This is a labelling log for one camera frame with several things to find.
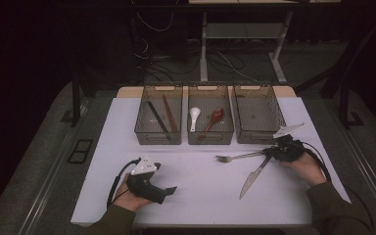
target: table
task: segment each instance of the table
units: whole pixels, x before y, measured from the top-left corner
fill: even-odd
[[[274,88],[286,123],[305,123],[305,127],[293,133],[294,138],[310,143],[320,152],[334,186],[349,202],[302,99],[295,97],[290,87]],[[173,195],[165,198],[162,205],[151,204],[141,209],[134,221],[135,228],[311,224],[311,210],[305,194],[307,185],[290,169],[272,159],[243,199],[239,200],[247,176],[264,157],[237,160],[230,164],[214,159],[215,155],[235,156],[267,146],[240,145],[235,134],[230,145],[190,146],[186,131],[182,132],[181,145],[139,145],[133,129],[142,90],[142,87],[123,87],[113,100],[72,215],[72,223],[87,226],[100,219],[106,210],[110,188],[121,168],[129,161],[149,154],[155,162],[162,164],[151,182],[160,188],[178,188]],[[187,126],[186,95],[184,92],[182,126]]]
[[[310,0],[314,3],[339,3],[341,0]],[[284,0],[189,0],[189,4],[294,4]],[[206,47],[208,38],[276,38],[277,45],[273,52],[269,52],[270,63],[280,84],[287,82],[279,55],[282,50],[286,34],[292,20],[293,11],[286,13],[281,23],[208,23],[207,12],[203,14],[202,47],[200,61],[200,75],[202,81],[208,80]]]

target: plastic spoon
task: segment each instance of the plastic spoon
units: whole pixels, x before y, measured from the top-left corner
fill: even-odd
[[[211,121],[210,124],[206,127],[204,132],[207,132],[210,130],[210,128],[218,121],[222,120],[222,117],[224,116],[224,109],[215,110],[212,112],[211,115]],[[203,140],[206,137],[205,134],[202,134],[198,137],[198,140]]]
[[[195,132],[195,124],[197,123],[197,117],[200,115],[200,113],[201,110],[197,107],[194,107],[189,111],[189,115],[191,116],[192,120],[190,132]]]

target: white spoon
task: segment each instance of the white spoon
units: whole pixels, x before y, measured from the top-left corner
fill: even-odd
[[[191,116],[191,132],[195,132],[195,124],[197,123],[197,117],[200,115],[201,110],[198,109],[197,107],[192,108],[189,111],[189,115]]]

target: hand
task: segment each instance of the hand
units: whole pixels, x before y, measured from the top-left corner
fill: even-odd
[[[128,176],[129,176],[129,173],[127,173],[124,176],[123,181],[121,182],[120,186],[117,188],[116,197],[120,194],[121,195],[113,201],[113,204],[116,206],[125,208],[127,210],[130,210],[132,212],[136,212],[141,207],[151,204],[152,202],[141,197],[136,197],[134,194],[128,191],[129,189],[127,188],[127,185],[126,185]]]
[[[308,153],[294,162],[280,162],[280,165],[294,170],[310,187],[326,182],[319,165]]]

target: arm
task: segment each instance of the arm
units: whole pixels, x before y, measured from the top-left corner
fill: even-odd
[[[151,201],[136,197],[128,191],[125,183],[127,177],[128,174],[124,177],[121,185],[117,188],[117,198],[108,207],[103,217],[87,228],[86,235],[130,234],[136,211],[141,207],[150,204]]]
[[[320,234],[373,234],[365,211],[341,198],[309,154],[280,164],[293,169],[310,186],[306,194],[312,208],[312,223]]]

